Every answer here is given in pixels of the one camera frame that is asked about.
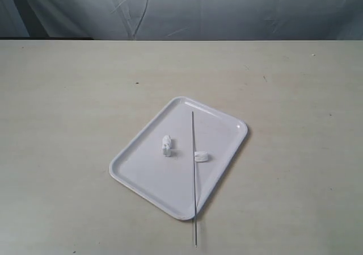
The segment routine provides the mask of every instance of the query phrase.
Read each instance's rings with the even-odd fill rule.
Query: table surface
[[[362,254],[363,42],[0,41],[2,254]],[[108,173],[173,97],[250,135],[199,217]]]

